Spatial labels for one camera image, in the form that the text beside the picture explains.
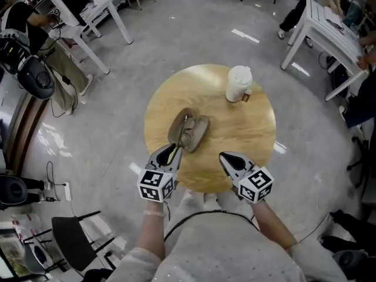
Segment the pile of pink white packets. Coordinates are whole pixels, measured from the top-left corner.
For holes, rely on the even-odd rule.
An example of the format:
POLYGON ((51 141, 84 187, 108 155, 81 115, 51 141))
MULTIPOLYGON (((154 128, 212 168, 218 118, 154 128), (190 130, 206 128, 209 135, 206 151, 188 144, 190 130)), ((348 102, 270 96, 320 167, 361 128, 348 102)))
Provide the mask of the pile of pink white packets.
POLYGON ((333 27, 335 27, 339 31, 342 32, 344 30, 340 16, 333 13, 331 8, 327 6, 324 7, 324 17, 326 21, 328 21, 333 27))

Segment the long white table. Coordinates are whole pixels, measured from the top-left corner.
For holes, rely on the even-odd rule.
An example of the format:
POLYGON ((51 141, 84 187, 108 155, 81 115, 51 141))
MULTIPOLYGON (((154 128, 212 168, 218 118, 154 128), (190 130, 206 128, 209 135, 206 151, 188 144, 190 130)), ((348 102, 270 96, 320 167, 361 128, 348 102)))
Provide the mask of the long white table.
POLYGON ((281 64, 283 70, 291 63, 305 37, 309 37, 335 58, 334 64, 327 70, 328 73, 333 72, 339 65, 343 65, 349 73, 349 78, 325 97, 326 101, 331 100, 354 82, 362 82, 369 75, 368 69, 362 70, 357 65, 358 57, 363 55, 363 50, 356 34, 347 26, 343 27, 343 31, 339 31, 330 24, 325 19, 324 7, 313 0, 306 0, 305 10, 288 41, 291 48, 281 64))

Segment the brown glasses case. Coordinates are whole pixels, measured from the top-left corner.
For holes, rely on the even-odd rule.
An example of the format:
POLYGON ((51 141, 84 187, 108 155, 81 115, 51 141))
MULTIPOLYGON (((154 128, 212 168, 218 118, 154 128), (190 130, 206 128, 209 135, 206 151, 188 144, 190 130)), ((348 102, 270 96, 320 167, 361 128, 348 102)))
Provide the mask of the brown glasses case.
POLYGON ((192 138, 192 142, 190 144, 190 150, 189 150, 190 151, 189 153, 194 153, 200 146, 203 139, 205 138, 206 133, 210 126, 210 121, 207 116, 200 115, 197 109, 192 109, 192 108, 188 108, 188 109, 191 110, 196 115, 196 124, 193 129, 193 133, 192 133, 193 138, 192 138))

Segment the white desk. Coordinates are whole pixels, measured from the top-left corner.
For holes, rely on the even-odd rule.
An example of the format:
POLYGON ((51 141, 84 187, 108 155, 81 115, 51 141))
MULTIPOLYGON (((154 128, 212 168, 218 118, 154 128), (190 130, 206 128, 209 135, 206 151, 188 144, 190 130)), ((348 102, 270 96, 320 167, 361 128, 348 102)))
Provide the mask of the white desk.
MULTIPOLYGON (((114 19, 118 29, 121 31, 125 41, 128 44, 133 42, 133 38, 129 34, 128 30, 126 29, 121 17, 119 16, 114 4, 114 0, 93 0, 93 3, 88 6, 88 9, 83 11, 83 18, 88 21, 91 29, 95 26, 93 25, 93 21, 95 18, 100 15, 105 9, 111 14, 112 18, 114 19)), ((82 39, 81 34, 85 26, 69 26, 65 25, 61 27, 61 29, 54 29, 49 32, 49 36, 54 39, 58 39, 59 36, 66 39, 72 39, 76 42, 76 44, 94 61, 97 67, 104 73, 108 74, 110 69, 106 66, 98 57, 97 55, 91 50, 91 48, 85 43, 82 39)))

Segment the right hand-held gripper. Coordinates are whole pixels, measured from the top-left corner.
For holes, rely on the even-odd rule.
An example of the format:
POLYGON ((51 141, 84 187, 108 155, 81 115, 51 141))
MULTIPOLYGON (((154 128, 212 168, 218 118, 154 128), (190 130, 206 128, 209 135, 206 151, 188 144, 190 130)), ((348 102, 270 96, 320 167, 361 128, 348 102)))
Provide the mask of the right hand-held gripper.
MULTIPOLYGON (((253 166, 248 156, 239 152, 221 152, 219 162, 232 181, 239 178, 238 171, 248 171, 253 166)), ((274 177, 265 167, 258 168, 238 182, 237 195, 253 204, 258 203, 270 194, 273 182, 274 177)))

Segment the person's left forearm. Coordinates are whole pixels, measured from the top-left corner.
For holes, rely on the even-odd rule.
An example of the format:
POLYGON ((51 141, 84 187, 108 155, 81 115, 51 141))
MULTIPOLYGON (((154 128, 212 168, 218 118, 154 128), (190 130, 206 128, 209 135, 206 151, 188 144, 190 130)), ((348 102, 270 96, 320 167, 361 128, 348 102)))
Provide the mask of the person's left forearm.
MULTIPOLYGON (((146 210, 164 211, 163 208, 162 203, 153 201, 148 201, 146 205, 146 210)), ((136 241, 137 248, 145 249, 161 260, 165 258, 164 220, 165 218, 144 215, 142 229, 136 241)))

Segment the black bag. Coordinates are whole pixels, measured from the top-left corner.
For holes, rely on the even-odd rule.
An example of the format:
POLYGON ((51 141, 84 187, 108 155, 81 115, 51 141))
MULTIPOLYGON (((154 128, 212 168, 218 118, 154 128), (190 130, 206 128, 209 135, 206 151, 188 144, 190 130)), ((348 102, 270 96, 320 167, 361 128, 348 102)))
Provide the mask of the black bag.
MULTIPOLYGON (((343 65, 339 65, 332 73, 331 73, 331 84, 332 88, 335 90, 339 86, 341 86, 347 79, 349 78, 347 74, 347 70, 343 65)), ((344 90, 337 94, 339 98, 345 98, 348 94, 349 87, 347 86, 344 90)))

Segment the round wooden side table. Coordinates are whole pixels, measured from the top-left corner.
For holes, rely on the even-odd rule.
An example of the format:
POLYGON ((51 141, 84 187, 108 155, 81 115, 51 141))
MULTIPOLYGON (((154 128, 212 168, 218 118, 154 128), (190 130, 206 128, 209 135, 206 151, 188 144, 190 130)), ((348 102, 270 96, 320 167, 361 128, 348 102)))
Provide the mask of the round wooden side table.
POLYGON ((257 82, 248 100, 231 103, 225 98, 230 68, 196 65, 165 80, 153 94, 144 121, 149 153, 168 143, 173 120, 184 108, 209 118, 209 130, 194 153, 184 153, 177 173, 179 187, 202 193, 220 193, 231 181, 219 163, 219 153, 240 152, 263 167, 273 152, 276 119, 272 105, 257 82))

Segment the person's white trouser leg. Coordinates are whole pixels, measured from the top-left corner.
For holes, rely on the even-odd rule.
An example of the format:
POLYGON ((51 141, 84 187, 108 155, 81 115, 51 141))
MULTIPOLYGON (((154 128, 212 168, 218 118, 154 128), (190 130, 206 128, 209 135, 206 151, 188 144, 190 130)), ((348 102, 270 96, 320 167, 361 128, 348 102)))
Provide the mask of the person's white trouser leg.
POLYGON ((186 190, 175 219, 182 219, 188 215, 203 211, 224 210, 252 218, 253 211, 245 201, 241 201, 232 191, 224 193, 198 193, 186 190))

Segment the eyeglasses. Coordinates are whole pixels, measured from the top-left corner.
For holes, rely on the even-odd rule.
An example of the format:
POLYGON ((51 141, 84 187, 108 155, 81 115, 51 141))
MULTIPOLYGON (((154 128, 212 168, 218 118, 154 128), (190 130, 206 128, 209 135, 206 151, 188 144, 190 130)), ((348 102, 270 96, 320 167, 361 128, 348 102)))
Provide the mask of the eyeglasses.
POLYGON ((196 124, 196 115, 188 108, 182 109, 172 122, 167 139, 170 144, 175 144, 177 148, 182 148, 189 153, 192 142, 192 133, 196 124))

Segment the grey rounded backpack shell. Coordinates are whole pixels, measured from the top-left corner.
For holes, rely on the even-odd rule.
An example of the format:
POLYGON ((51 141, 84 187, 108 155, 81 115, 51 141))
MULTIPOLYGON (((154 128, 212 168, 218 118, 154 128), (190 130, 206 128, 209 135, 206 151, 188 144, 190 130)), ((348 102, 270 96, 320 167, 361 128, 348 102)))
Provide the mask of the grey rounded backpack shell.
POLYGON ((4 205, 19 205, 28 195, 25 183, 18 177, 0 174, 0 202, 4 205))
POLYGON ((20 85, 33 97, 47 100, 55 92, 55 81, 51 71, 35 56, 23 62, 17 74, 20 85))

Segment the person's white top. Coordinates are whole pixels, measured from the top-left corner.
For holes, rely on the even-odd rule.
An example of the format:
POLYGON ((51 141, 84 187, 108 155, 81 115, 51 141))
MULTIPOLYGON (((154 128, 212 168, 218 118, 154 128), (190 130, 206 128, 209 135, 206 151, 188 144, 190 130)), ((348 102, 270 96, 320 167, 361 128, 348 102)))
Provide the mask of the person's white top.
POLYGON ((317 241, 285 250, 240 216, 194 216, 175 239, 164 260, 134 248, 108 282, 347 282, 317 241))

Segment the white lidded paper cup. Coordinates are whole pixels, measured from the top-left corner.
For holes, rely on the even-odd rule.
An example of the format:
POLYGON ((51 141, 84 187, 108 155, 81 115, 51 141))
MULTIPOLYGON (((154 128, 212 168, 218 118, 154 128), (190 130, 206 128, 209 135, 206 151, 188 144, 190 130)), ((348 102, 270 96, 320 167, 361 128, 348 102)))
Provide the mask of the white lidded paper cup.
POLYGON ((235 66, 228 73, 226 88, 226 99, 231 102, 241 100, 245 92, 250 89, 253 82, 253 75, 248 66, 235 66))

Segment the person's right forearm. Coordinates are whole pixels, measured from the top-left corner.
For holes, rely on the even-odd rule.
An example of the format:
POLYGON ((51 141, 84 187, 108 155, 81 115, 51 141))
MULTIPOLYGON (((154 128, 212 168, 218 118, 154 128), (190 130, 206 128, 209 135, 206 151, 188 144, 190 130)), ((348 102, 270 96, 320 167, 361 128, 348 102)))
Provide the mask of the person's right forearm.
POLYGON ((263 235, 285 250, 297 244, 295 237, 264 200, 250 206, 263 235))

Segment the grey rounded shell seat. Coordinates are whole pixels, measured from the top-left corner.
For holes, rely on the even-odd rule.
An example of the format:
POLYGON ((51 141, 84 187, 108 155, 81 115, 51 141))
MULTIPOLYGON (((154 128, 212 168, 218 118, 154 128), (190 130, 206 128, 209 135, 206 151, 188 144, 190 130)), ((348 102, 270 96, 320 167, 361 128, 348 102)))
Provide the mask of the grey rounded shell seat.
POLYGON ((333 259, 348 279, 355 276, 361 262, 368 254, 361 250, 341 250, 333 254, 333 259))

